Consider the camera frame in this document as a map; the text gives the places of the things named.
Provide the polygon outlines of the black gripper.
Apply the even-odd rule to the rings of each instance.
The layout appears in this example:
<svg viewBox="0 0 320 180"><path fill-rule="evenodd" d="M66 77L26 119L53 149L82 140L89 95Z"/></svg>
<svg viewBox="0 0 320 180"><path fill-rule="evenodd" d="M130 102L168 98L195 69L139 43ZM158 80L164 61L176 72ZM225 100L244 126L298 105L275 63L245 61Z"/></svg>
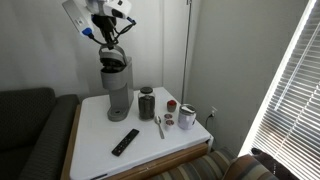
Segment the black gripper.
<svg viewBox="0 0 320 180"><path fill-rule="evenodd" d="M93 15L92 22L100 29L102 33L104 33L104 39L108 49L111 48L110 46L114 46L116 39L113 29L116 25L116 18L111 16Z"/></svg>

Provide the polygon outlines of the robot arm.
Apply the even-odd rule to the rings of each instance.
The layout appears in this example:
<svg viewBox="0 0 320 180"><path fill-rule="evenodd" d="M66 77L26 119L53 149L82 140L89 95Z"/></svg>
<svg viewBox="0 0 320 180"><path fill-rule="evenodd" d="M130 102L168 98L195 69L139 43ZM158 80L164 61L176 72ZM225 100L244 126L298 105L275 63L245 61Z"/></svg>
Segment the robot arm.
<svg viewBox="0 0 320 180"><path fill-rule="evenodd" d="M129 17L132 4L128 0L85 0L87 9L91 12L92 22L100 29L105 39L104 45L113 49L119 43L118 37L133 26L136 21ZM126 19L130 22L120 32L116 29L116 19Z"/></svg>

